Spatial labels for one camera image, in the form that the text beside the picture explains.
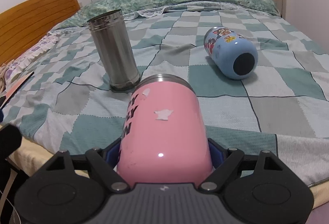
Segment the pink cup with black text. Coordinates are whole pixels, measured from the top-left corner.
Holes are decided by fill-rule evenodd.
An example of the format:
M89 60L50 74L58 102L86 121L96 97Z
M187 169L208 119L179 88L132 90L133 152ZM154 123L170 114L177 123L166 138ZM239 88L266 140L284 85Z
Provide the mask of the pink cup with black text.
M184 79L156 74L142 80L128 103L118 174L137 183L193 183L212 172L198 98Z

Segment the blue cartoon cup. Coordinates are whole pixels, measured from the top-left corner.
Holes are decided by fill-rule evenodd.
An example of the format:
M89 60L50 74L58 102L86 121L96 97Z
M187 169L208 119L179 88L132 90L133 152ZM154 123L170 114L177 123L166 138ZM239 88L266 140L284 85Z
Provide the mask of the blue cartoon cup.
M216 26L206 32L204 48L220 71L230 79L247 78L258 64L258 51L254 44L224 26Z

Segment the stainless steel tall cup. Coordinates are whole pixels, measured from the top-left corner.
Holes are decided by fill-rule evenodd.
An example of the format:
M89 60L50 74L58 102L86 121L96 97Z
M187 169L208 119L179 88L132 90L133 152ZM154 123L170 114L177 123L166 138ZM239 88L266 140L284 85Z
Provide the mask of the stainless steel tall cup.
M103 63L112 89L125 91L140 82L132 46L124 17L115 9L88 20L96 49Z

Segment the pink notebook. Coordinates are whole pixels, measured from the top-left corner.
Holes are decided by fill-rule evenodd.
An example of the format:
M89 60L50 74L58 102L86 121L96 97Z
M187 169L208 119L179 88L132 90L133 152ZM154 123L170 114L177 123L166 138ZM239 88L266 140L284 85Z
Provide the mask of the pink notebook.
M1 109L5 107L8 101L11 99L13 95L19 90L19 88L34 74L34 72L30 72L29 74L23 76L22 78L18 79L13 86L7 90L6 94L1 96Z

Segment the purple floral pillow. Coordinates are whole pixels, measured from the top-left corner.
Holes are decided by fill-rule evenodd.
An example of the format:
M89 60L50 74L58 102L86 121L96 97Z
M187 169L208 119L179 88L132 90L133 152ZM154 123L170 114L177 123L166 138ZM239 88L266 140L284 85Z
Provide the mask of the purple floral pillow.
M18 58L1 65L1 91L11 84L20 73L41 55L48 52L59 40L59 33L48 32L38 43Z

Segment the wooden headboard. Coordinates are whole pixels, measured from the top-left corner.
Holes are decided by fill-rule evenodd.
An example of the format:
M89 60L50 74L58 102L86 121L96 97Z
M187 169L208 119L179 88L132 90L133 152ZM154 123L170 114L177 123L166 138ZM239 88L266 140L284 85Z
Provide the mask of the wooden headboard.
M22 55L79 9L78 0L28 0L1 13L1 64Z

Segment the green floral quilt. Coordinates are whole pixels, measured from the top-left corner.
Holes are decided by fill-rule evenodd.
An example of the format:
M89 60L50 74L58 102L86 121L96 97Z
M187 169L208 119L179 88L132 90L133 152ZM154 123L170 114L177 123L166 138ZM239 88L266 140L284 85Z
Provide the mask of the green floral quilt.
M61 22L58 28L84 27L93 17L115 9L120 9L125 19L132 20L138 13L141 13L143 17L152 17L165 8L189 2L225 2L275 16L280 15L272 0L100 0L84 6L73 16Z

